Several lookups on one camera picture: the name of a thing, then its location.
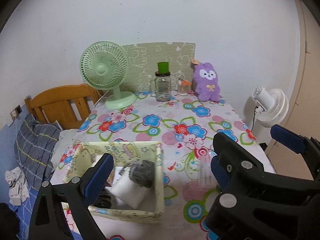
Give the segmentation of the green cup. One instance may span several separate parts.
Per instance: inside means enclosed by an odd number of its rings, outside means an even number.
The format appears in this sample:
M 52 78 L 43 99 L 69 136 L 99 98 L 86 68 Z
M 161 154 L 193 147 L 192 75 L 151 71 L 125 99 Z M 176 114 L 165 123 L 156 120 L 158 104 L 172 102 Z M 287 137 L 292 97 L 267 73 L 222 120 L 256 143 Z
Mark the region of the green cup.
M 158 72 L 160 74 L 165 74 L 169 72 L 169 63 L 168 62 L 158 62 L 157 63 Z

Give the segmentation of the floral tablecloth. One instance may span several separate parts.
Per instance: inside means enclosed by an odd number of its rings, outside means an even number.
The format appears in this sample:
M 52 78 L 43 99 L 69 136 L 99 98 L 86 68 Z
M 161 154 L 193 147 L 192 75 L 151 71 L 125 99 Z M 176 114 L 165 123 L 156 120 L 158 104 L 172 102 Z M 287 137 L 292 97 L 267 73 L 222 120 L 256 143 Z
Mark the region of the floral tablecloth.
M 157 141 L 163 150 L 164 212 L 156 223 L 136 223 L 94 215 L 107 239 L 216 239 L 204 219 L 219 189 L 198 185 L 200 157 L 213 150 L 216 133 L 225 133 L 273 171 L 247 125 L 225 100 L 200 102 L 176 96 L 161 103 L 146 93 L 129 107 L 96 106 L 80 126 L 52 176 L 63 183 L 81 142 Z

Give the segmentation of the white standing fan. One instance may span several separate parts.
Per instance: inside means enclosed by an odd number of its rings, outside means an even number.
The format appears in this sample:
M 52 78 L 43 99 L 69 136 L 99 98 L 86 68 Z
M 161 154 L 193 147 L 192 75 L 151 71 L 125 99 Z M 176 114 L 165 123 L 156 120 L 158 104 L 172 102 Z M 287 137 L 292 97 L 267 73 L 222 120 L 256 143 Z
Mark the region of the white standing fan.
M 289 100 L 279 88 L 266 90 L 265 87 L 259 86 L 252 92 L 252 99 L 257 104 L 254 109 L 252 129 L 256 121 L 264 128 L 280 124 L 289 111 Z

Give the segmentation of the cotton swab jar orange lid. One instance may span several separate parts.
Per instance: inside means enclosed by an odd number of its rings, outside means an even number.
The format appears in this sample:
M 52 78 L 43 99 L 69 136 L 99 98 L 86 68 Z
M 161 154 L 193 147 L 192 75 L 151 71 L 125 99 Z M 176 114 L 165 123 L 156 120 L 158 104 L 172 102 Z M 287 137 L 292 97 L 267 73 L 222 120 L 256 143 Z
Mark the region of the cotton swab jar orange lid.
M 177 93 L 178 95 L 185 96 L 191 89 L 192 83 L 186 80 L 179 79 L 177 83 Z

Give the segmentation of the crumpled white cloth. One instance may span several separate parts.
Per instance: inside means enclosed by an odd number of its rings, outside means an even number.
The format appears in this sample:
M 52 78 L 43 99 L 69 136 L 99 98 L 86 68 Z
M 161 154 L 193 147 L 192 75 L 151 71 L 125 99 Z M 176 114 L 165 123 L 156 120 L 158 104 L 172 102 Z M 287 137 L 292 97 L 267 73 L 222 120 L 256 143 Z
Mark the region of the crumpled white cloth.
M 21 206 L 29 198 L 28 183 L 23 171 L 19 167 L 6 171 L 5 180 L 9 185 L 9 203 Z

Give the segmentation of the dark grey knitted sock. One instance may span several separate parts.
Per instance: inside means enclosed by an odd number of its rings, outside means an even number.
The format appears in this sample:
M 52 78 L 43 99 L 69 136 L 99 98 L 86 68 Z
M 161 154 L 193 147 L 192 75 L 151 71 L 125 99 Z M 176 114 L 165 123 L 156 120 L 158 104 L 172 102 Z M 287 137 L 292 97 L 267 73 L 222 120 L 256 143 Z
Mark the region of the dark grey knitted sock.
M 121 168 L 119 175 L 125 171 L 129 172 L 129 179 L 140 186 L 151 188 L 155 182 L 155 164 L 152 161 L 131 161 Z

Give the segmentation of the cream fabric storage box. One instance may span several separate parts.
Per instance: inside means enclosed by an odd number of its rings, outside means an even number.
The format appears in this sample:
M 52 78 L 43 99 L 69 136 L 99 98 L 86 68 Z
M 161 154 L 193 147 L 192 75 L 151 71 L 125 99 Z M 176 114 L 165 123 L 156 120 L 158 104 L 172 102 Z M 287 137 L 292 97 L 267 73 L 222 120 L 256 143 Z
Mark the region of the cream fabric storage box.
M 124 220 L 136 223 L 156 223 L 161 220 L 164 212 L 164 186 L 163 186 L 163 150 L 157 141 L 120 141 L 120 142 L 81 142 L 73 155 L 68 167 L 64 183 L 74 177 L 82 176 L 88 168 L 93 167 L 104 153 L 112 155 L 114 165 L 109 176 L 110 193 L 111 187 L 120 178 L 119 171 L 131 161 L 149 160 L 155 164 L 155 182 L 142 203 L 132 209 L 124 202 L 111 195 L 112 206 L 102 209 L 89 205 L 89 211 L 97 216 L 115 220 Z

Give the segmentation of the black soft cloth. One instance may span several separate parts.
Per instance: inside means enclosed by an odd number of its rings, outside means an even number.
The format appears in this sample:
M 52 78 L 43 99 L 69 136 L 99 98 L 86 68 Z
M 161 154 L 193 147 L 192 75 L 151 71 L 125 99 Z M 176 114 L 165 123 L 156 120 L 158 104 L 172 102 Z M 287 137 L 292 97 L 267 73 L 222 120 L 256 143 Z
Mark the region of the black soft cloth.
M 93 206 L 102 209 L 109 209 L 112 206 L 110 193 L 106 189 L 102 189 Z

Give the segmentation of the beige door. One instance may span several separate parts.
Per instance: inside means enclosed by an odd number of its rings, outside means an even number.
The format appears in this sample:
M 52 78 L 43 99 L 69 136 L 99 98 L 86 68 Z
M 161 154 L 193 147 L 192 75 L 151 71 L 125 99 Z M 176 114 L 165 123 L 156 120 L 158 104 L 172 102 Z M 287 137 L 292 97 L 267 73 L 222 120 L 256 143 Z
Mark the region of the beige door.
M 300 56 L 288 115 L 281 126 L 319 139 L 319 25 L 302 0 L 295 0 L 300 25 Z M 271 140 L 266 155 L 277 174 L 312 179 L 299 154 Z

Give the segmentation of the green desk fan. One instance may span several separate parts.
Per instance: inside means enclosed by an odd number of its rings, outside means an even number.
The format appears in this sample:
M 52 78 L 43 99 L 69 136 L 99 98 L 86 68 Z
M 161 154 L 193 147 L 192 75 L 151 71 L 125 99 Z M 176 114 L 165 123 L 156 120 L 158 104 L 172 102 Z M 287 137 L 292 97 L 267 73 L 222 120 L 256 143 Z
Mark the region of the green desk fan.
M 112 90 L 105 99 L 108 109 L 125 108 L 137 97 L 132 92 L 121 91 L 129 67 L 126 51 L 110 41 L 99 41 L 90 45 L 80 59 L 80 73 L 85 82 L 96 90 Z

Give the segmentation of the glass jar with black lid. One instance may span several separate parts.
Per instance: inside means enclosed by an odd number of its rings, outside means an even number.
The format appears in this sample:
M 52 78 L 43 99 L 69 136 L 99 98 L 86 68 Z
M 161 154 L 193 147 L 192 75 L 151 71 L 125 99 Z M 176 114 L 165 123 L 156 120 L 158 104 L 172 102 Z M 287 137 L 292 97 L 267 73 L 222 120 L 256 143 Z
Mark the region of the glass jar with black lid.
M 155 72 L 155 78 L 150 81 L 151 96 L 158 102 L 168 102 L 171 100 L 171 72 Z

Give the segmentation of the purple plush toy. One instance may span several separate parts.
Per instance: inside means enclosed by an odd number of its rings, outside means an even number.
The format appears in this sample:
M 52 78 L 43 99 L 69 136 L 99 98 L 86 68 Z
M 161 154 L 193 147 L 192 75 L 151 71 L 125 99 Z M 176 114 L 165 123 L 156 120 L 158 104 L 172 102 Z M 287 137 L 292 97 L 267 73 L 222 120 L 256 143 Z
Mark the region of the purple plush toy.
M 218 75 L 209 62 L 199 63 L 194 66 L 193 81 L 195 82 L 195 93 L 201 102 L 219 101 L 220 86 L 218 85 Z

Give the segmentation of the clear plastic tube pack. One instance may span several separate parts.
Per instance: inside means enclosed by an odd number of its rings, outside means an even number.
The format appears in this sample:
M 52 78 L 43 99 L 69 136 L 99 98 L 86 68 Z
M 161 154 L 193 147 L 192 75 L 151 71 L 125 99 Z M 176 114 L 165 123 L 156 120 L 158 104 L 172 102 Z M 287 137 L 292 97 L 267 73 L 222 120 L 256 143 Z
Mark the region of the clear plastic tube pack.
M 211 171 L 211 160 L 216 156 L 212 151 L 200 157 L 198 185 L 202 189 L 213 189 L 217 187 L 217 181 Z

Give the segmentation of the wall socket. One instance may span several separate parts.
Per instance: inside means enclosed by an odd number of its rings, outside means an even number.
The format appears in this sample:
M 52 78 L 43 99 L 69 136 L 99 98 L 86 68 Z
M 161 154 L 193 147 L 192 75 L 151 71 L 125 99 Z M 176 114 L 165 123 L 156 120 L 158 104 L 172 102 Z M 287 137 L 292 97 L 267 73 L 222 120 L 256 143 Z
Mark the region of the wall socket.
M 15 120 L 21 113 L 22 113 L 22 108 L 20 105 L 18 105 L 10 112 L 10 116 L 13 120 Z

